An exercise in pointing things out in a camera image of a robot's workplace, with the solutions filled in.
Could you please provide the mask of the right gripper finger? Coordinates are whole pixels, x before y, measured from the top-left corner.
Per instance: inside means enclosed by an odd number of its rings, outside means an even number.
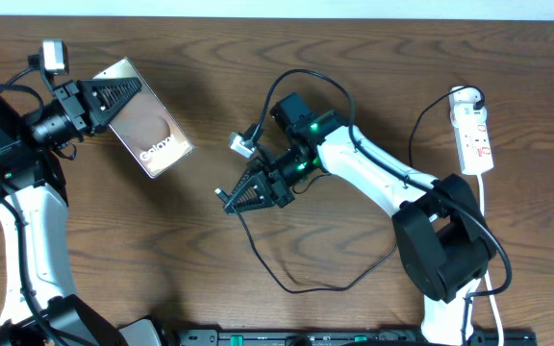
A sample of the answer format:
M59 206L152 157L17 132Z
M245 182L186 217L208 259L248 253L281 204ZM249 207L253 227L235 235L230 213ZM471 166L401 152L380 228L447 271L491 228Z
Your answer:
M236 189L242 188L255 174L264 171L264 163L262 161L249 161L243 171L239 181L236 184Z
M252 190L252 178L246 184L223 198L223 209L227 214L243 213L251 210L260 210L261 203L257 194Z

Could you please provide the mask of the bronze Galaxy smartphone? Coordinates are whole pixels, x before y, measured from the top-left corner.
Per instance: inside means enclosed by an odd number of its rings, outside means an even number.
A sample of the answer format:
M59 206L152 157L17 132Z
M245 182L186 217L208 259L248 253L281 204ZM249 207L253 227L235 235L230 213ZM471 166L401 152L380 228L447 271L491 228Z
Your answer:
M116 78L138 78L141 90L110 127L147 176L155 179L190 154L194 146L128 58L94 76L94 79Z

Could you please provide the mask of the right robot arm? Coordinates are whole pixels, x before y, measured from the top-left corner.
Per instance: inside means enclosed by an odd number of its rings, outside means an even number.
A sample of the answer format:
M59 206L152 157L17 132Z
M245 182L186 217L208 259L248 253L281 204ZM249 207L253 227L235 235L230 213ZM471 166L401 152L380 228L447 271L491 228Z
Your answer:
M216 195L231 215L282 208L294 186L316 170L344 179L391 219L405 272L424 296L423 337L466 345L471 304L497 250L469 184L442 180L397 160L336 111L318 114L292 93L270 112L290 148L251 159L233 188Z

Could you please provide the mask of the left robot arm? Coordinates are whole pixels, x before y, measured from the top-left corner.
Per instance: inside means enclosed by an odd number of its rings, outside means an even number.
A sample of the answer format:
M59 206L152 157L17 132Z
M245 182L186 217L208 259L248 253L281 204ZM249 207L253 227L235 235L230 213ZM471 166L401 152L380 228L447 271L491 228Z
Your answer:
M95 136L141 91L138 78L69 81L51 89L50 103L19 114L0 84L0 223L7 295L0 345L165 345L152 317L116 327L77 293L66 245L69 203L60 161L63 148Z

